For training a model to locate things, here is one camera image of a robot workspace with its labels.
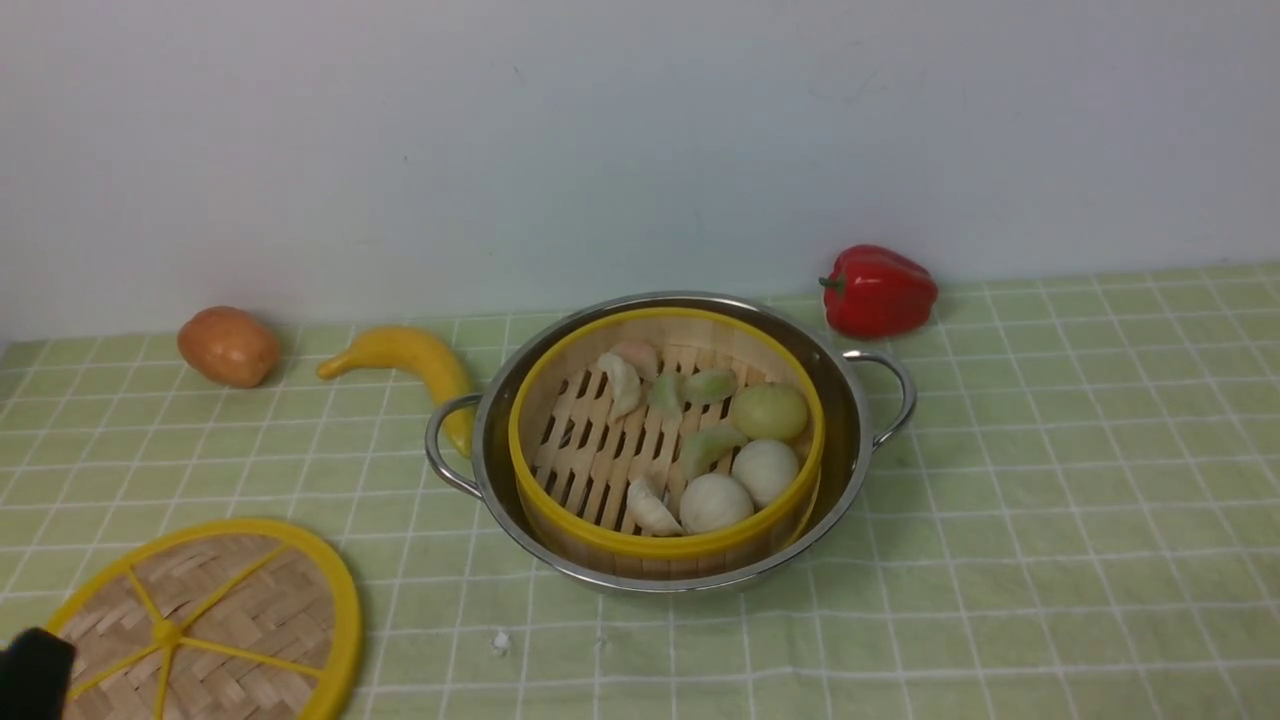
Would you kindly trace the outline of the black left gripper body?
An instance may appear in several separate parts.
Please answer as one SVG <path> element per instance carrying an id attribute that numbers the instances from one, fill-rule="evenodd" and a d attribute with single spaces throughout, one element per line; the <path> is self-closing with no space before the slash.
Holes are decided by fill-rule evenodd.
<path id="1" fill-rule="evenodd" d="M 1 717 L 63 716 L 76 647 L 42 628 L 17 634 L 1 651 Z"/>

